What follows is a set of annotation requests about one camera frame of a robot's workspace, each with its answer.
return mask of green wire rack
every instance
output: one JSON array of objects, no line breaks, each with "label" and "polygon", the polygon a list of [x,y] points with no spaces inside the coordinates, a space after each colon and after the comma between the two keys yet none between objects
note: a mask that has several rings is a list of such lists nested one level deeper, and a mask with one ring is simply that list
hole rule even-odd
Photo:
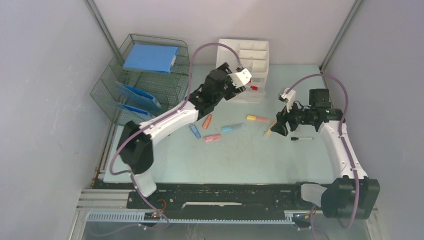
[{"label": "green wire rack", "polygon": [[178,55],[169,74],[123,68],[123,63],[116,56],[113,57],[90,95],[106,116],[120,126],[129,121],[139,123],[145,119],[119,104],[131,105],[122,91],[118,90],[116,82],[153,95],[160,103],[163,112],[172,109],[183,100],[189,84],[189,51],[184,41],[129,34],[119,48],[124,60],[127,59],[135,44],[175,46],[178,47]]}]

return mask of red cable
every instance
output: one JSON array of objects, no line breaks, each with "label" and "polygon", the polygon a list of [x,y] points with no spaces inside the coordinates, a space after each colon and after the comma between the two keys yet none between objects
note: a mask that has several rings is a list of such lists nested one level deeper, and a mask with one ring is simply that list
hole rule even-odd
[{"label": "red cable", "polygon": [[165,209],[167,208],[167,201],[165,201],[165,199],[163,199],[163,198],[158,199],[157,201],[158,201],[158,202],[159,202],[159,201],[162,201],[162,202],[163,202],[164,206],[163,206],[163,208],[161,209],[161,211],[162,211],[162,213],[164,213],[164,212],[165,212]]}]

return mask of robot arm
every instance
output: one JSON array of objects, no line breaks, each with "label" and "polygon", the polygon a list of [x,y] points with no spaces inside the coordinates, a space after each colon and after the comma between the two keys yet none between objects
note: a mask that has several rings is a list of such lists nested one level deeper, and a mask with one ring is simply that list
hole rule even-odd
[{"label": "robot arm", "polygon": [[122,161],[134,174],[134,179],[141,193],[148,197],[156,190],[149,168],[154,162],[153,147],[177,129],[194,123],[211,113],[222,100],[229,100],[242,93],[252,75],[246,68],[237,68],[231,72],[225,62],[212,70],[198,89],[190,93],[188,101],[183,101],[173,109],[149,121],[139,124],[128,122],[122,131],[118,146],[131,135],[148,127],[137,137],[128,142],[120,152]]},{"label": "robot arm", "polygon": [[322,208],[327,218],[350,218],[355,198],[355,177],[350,165],[350,153],[357,170],[360,188],[359,202],[355,218],[367,219],[380,192],[380,185],[376,179],[369,179],[362,169],[349,141],[346,124],[342,123],[342,136],[347,143],[346,151],[339,134],[339,124],[342,111],[331,107],[328,89],[311,89],[309,91],[308,108],[295,103],[296,92],[287,88],[280,93],[279,99],[287,102],[286,107],[277,113],[277,122],[271,131],[287,136],[289,131],[286,123],[293,132],[299,125],[312,125],[322,138],[327,150],[334,182],[328,187],[315,183],[301,183],[300,201],[316,204]]}]

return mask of light green tabletop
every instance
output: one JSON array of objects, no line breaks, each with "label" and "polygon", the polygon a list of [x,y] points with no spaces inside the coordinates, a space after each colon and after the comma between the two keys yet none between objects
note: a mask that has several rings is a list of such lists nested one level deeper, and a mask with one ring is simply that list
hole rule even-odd
[{"label": "light green tabletop", "polygon": [[[193,71],[193,88],[203,83],[214,66],[196,66]],[[157,183],[227,183],[275,184],[310,181],[332,183],[333,172],[323,141],[313,126],[300,126],[299,131],[284,137],[275,132],[264,137],[271,123],[246,120],[246,115],[270,118],[273,121],[285,103],[277,100],[283,88],[289,88],[302,77],[320,73],[315,65],[272,65],[266,81],[266,96],[261,103],[230,103],[222,100],[212,112],[208,129],[202,128],[204,119],[195,125],[202,137],[222,134],[212,142],[197,139],[189,126],[184,126],[164,138],[154,147],[151,167]],[[324,88],[320,77],[299,84],[296,100],[307,105],[309,89]],[[246,128],[229,133],[221,127],[245,123]],[[109,154],[116,152],[122,127],[117,133]],[[313,140],[291,141],[290,137],[313,137]],[[107,183],[129,183],[127,174],[112,176],[109,164],[104,176]],[[114,171],[124,169],[117,159]]]}]

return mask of white enclosure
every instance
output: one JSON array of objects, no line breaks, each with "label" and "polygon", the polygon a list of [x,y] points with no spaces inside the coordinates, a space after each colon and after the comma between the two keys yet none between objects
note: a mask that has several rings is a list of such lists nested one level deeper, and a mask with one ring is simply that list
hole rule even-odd
[{"label": "white enclosure", "polygon": [[[218,39],[269,41],[271,64],[324,60],[354,0],[96,0],[117,45],[131,33],[185,41],[189,50]],[[196,64],[214,65],[216,48]]]},{"label": "white enclosure", "polygon": [[[365,1],[328,65],[349,92],[347,126],[362,167],[381,184],[389,239],[423,239],[423,1]],[[339,87],[328,80],[343,107]]]},{"label": "white enclosure", "polygon": [[[110,122],[89,93],[113,51],[85,2],[0,2],[1,239],[65,239],[101,156]],[[271,65],[317,68],[355,2],[95,0],[118,46],[128,34],[184,40],[190,54],[218,39],[263,40]],[[365,2],[325,72],[351,93],[351,142],[381,182],[392,239],[419,239],[424,5]],[[212,47],[196,64],[216,59]]]}]

